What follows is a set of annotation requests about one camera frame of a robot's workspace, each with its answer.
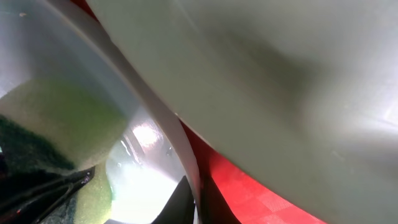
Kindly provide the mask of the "light blue plate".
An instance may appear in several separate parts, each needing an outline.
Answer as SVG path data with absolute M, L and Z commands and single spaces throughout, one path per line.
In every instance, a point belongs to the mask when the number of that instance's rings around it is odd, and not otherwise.
M 127 126 L 105 162 L 115 186 L 186 176 L 199 223 L 199 174 L 177 118 L 143 82 L 103 28 L 70 1 L 1 2 L 1 98 L 29 80 L 67 82 L 121 112 Z

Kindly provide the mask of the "red plastic tray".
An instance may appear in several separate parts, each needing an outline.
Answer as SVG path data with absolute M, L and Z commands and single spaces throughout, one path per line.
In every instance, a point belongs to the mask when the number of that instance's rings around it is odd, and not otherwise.
M 263 155 L 286 144 L 241 62 L 205 39 L 183 1 L 83 1 L 152 91 L 181 121 L 196 157 L 202 210 L 216 223 L 325 223 L 305 171 Z

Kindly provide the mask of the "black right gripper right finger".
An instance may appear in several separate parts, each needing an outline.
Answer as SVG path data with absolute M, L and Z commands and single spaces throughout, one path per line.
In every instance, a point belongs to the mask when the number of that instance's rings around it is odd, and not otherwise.
M 195 202 L 186 176 L 154 176 L 115 186 L 107 223 L 192 223 Z

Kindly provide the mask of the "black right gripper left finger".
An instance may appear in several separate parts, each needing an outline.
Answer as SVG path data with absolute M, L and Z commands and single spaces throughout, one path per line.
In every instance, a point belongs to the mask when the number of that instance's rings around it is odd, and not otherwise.
M 43 223 L 59 208 L 66 210 L 94 176 L 92 167 L 70 175 L 38 171 L 2 178 L 1 223 Z

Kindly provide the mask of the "white plate green stain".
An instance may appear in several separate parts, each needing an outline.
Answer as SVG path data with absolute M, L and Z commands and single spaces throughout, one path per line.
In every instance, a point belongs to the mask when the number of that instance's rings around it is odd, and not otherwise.
M 329 223 L 397 222 L 397 0 L 95 0 L 213 149 Z

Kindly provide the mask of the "green yellow sponge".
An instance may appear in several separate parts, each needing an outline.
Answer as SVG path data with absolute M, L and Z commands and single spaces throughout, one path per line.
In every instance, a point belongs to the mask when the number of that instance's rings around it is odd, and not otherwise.
M 94 178 L 43 223 L 106 222 L 112 191 L 105 162 L 127 126 L 124 115 L 86 90 L 56 80 L 29 80 L 1 98 L 1 179 L 44 171 Z

